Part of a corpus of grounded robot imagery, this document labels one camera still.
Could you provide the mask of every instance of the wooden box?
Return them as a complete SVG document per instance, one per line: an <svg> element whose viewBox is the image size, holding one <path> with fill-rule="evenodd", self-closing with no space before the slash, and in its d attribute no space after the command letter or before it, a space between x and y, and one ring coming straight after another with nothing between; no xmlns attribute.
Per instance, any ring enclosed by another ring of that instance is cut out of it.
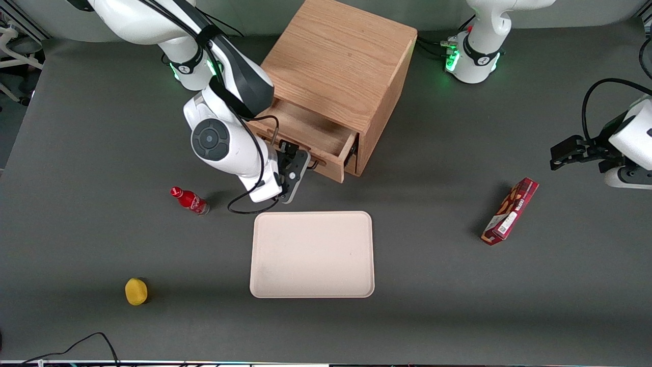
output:
<svg viewBox="0 0 652 367"><path fill-rule="evenodd" d="M335 0L306 0L262 64L278 140L309 150L316 172L360 176L403 90L417 30ZM270 141L273 120L251 121Z"/></svg>

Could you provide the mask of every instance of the table surface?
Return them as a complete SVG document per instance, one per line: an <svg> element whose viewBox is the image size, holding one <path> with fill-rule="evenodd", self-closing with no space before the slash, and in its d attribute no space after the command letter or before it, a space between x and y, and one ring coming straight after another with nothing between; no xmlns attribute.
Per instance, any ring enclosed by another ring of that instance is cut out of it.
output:
<svg viewBox="0 0 652 367"><path fill-rule="evenodd" d="M103 331L125 360L649 366L652 195L607 187L596 163L548 167L550 147L581 132L593 82L650 84L643 39L635 21L515 30L474 86L415 51L362 177L311 174L274 209L374 220L374 294L304 300L249 293L254 216L227 212L240 182L192 153L193 93L160 50L51 42L0 178L1 356ZM235 41L260 62L274 39ZM593 133L638 96L601 86ZM525 176L541 187L510 238L487 246L479 233ZM213 211L184 211L173 185ZM148 279L150 303L128 305L131 277ZM98 339L66 358L110 354Z"/></svg>

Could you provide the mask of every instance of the red box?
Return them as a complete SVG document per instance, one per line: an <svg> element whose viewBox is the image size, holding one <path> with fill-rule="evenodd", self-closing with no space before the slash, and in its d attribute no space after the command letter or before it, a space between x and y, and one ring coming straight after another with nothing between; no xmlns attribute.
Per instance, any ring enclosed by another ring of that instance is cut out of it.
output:
<svg viewBox="0 0 652 367"><path fill-rule="evenodd" d="M512 187L480 238L490 246L507 239L538 187L538 183L527 177Z"/></svg>

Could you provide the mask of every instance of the white label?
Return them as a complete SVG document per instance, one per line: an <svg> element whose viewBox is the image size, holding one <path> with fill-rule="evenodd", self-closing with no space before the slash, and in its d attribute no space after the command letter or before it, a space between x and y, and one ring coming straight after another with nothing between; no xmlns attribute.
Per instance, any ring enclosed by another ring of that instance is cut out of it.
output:
<svg viewBox="0 0 652 367"><path fill-rule="evenodd" d="M516 219L516 212L511 212L507 218L505 218L505 221L500 228L498 228L498 232L500 232L500 234L505 234L509 227L512 226L512 223L514 223L514 219Z"/></svg>
<svg viewBox="0 0 652 367"><path fill-rule="evenodd" d="M494 228L494 226L497 225L498 222L503 220L505 217L507 217L507 214L494 215L494 217L491 219L491 222L489 222L489 225L484 230L489 231L490 229Z"/></svg>

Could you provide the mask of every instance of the wooden drawer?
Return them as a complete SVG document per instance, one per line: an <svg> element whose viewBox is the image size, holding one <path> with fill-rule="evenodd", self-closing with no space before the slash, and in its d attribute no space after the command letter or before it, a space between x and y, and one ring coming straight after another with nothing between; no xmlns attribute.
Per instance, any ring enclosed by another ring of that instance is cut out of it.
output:
<svg viewBox="0 0 652 367"><path fill-rule="evenodd" d="M261 113L259 117L266 115L274 115L279 121L276 149L280 140L297 144L301 149L310 152L311 164L317 161L318 166L315 169L317 173L339 183L344 182L344 163L357 138L358 134L355 131L280 99L275 99L272 107ZM269 142L274 135L276 123L270 118L249 121L247 125L254 134Z"/></svg>

